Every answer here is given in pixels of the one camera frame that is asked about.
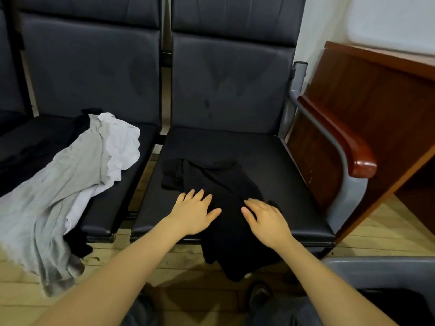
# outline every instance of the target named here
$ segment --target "white container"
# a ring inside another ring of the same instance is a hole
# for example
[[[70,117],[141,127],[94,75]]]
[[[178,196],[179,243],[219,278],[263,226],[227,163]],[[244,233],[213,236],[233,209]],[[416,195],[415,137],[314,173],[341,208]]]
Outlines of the white container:
[[[435,0],[352,0],[346,29],[355,44],[435,55]]]

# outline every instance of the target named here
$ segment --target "floor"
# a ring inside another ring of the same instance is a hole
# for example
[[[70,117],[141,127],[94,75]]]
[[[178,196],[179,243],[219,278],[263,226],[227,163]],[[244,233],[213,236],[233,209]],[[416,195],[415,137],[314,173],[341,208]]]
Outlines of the floor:
[[[137,210],[157,155],[148,162],[130,204]],[[78,283],[129,245],[130,231],[121,229],[112,244],[92,244],[94,251],[83,259],[85,272]],[[435,256],[435,236],[396,198],[391,197],[339,244],[330,256]],[[282,282],[283,263],[263,268],[233,283],[220,266],[204,262],[201,247],[176,245],[148,280],[162,325],[240,325],[245,311],[245,291],[256,279],[275,292],[297,295],[298,286]],[[46,298],[34,275],[7,261],[0,251],[0,324],[27,326],[59,297]]]

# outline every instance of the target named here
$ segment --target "white wall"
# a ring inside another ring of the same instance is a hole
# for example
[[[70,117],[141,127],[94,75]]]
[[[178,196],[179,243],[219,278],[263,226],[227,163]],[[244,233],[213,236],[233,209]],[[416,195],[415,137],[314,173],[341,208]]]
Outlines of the white wall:
[[[310,81],[326,41],[347,42],[345,13],[350,0],[307,0],[295,61],[308,62],[304,87]]]

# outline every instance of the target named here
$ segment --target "hand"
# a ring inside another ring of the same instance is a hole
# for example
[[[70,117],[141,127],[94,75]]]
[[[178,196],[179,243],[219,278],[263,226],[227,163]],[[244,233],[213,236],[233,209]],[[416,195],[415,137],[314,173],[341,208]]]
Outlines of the hand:
[[[211,194],[202,199],[204,190],[200,190],[193,196],[194,193],[195,190],[191,190],[188,194],[180,194],[172,208],[172,212],[167,216],[172,222],[177,223],[177,228],[181,231],[183,237],[205,230],[222,212],[220,208],[216,208],[207,214]]]
[[[278,252],[281,247],[287,246],[293,240],[288,224],[278,208],[256,199],[244,202],[255,213],[257,220],[246,207],[242,207],[242,214],[249,223],[253,234],[264,245]]]

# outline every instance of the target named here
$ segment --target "black garment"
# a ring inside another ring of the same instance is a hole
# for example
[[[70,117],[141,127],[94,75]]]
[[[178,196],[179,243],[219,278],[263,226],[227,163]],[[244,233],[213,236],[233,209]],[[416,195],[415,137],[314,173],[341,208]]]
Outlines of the black garment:
[[[435,319],[420,293],[401,288],[359,292],[399,326],[435,325]]]
[[[71,124],[54,133],[46,140],[23,149],[19,154],[0,161],[0,197],[8,194],[22,182],[31,179],[38,171],[45,168],[54,156],[70,146],[81,133],[89,129],[89,114],[101,114],[101,109],[83,109],[82,115],[76,117]],[[71,249],[71,253],[83,258],[92,252],[86,244],[86,234],[76,226],[63,239]]]
[[[264,246],[252,233],[240,208],[248,198],[263,200],[258,187],[234,160],[204,165],[174,159],[163,162],[162,187],[181,192],[204,189],[213,194],[208,211],[222,208],[221,215],[201,233],[207,263],[218,261],[228,279],[240,281],[246,274],[280,261],[279,255]]]

